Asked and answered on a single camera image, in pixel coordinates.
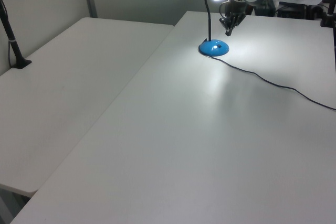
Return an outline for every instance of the gray floor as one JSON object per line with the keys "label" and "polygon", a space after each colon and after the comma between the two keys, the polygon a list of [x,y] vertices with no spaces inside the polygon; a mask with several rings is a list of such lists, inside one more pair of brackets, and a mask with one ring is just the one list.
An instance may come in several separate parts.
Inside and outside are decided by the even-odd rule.
{"label": "gray floor", "polygon": [[0,224],[9,224],[29,198],[0,189]]}

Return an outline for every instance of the white desk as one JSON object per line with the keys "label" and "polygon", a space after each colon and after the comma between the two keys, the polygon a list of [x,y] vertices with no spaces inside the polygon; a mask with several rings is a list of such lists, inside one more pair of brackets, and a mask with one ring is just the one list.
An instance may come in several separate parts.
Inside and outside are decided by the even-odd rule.
{"label": "white desk", "polygon": [[[224,33],[223,59],[336,106],[331,29]],[[334,223],[336,113],[200,55],[206,35],[186,13],[13,224]]]}
{"label": "white desk", "polygon": [[0,77],[0,188],[32,196],[172,30],[84,18]]}

